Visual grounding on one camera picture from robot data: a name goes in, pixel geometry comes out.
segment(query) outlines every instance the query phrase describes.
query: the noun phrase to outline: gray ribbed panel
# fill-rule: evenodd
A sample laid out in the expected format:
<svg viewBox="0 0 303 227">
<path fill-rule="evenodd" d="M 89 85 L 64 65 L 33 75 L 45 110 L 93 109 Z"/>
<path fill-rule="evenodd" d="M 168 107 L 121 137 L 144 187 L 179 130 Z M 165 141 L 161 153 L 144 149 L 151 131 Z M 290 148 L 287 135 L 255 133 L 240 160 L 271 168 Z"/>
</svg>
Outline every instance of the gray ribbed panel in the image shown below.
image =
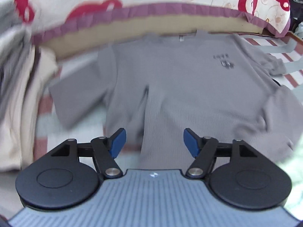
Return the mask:
<svg viewBox="0 0 303 227">
<path fill-rule="evenodd" d="M 252 212 L 216 200 L 201 181 L 178 170 L 128 170 L 107 180 L 89 201 L 60 212 L 24 208 L 13 227 L 295 227 L 299 221 L 282 207 Z"/>
</svg>

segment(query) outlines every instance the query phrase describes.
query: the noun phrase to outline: shirt logo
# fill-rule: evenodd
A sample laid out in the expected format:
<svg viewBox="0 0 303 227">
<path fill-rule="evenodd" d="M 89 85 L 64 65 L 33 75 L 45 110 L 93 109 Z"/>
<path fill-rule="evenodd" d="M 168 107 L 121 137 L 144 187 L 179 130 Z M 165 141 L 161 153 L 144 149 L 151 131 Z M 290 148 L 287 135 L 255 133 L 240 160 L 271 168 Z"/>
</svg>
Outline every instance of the shirt logo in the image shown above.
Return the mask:
<svg viewBox="0 0 303 227">
<path fill-rule="evenodd" d="M 230 62 L 228 54 L 220 54 L 220 55 L 214 55 L 214 59 L 220 60 L 220 63 L 222 66 L 226 67 L 227 69 L 233 69 L 234 64 Z"/>
</svg>

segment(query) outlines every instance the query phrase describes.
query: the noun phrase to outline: metal screw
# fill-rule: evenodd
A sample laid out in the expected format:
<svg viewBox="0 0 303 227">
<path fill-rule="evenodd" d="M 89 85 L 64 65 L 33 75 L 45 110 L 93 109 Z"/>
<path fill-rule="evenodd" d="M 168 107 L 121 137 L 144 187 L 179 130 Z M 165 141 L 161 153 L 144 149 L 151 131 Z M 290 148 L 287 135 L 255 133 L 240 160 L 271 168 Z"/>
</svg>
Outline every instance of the metal screw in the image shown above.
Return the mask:
<svg viewBox="0 0 303 227">
<path fill-rule="evenodd" d="M 117 176 L 120 173 L 120 170 L 117 168 L 108 168 L 105 171 L 106 175 L 108 176 Z"/>
<path fill-rule="evenodd" d="M 201 168 L 190 168 L 188 173 L 192 176 L 201 176 L 203 174 L 203 170 Z"/>
</svg>

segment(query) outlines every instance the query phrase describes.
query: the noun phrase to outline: beige mattress edge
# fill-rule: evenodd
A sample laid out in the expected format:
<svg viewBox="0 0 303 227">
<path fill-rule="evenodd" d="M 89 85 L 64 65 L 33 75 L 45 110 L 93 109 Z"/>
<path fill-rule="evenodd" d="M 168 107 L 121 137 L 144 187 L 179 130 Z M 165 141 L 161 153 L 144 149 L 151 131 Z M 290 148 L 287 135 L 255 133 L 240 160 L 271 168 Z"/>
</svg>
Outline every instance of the beige mattress edge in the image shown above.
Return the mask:
<svg viewBox="0 0 303 227">
<path fill-rule="evenodd" d="M 250 24 L 243 17 L 226 18 L 195 15 L 166 15 L 133 18 L 98 24 L 91 28 L 67 33 L 41 44 L 52 49 L 57 60 L 82 53 L 109 42 L 119 42 L 146 33 L 183 34 L 196 30 L 209 32 L 247 32 L 261 34 L 263 28 Z"/>
</svg>

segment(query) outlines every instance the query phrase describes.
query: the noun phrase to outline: pile of clothes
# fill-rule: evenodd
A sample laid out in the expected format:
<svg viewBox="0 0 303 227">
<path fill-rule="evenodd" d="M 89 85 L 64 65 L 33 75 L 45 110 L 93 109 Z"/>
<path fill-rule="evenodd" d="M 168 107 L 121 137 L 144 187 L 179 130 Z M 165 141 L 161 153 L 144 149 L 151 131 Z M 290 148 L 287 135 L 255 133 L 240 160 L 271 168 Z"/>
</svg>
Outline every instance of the pile of clothes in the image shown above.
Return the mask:
<svg viewBox="0 0 303 227">
<path fill-rule="evenodd" d="M 33 162 L 38 102 L 58 70 L 54 53 L 30 39 L 14 0 L 0 0 L 0 171 Z"/>
</svg>

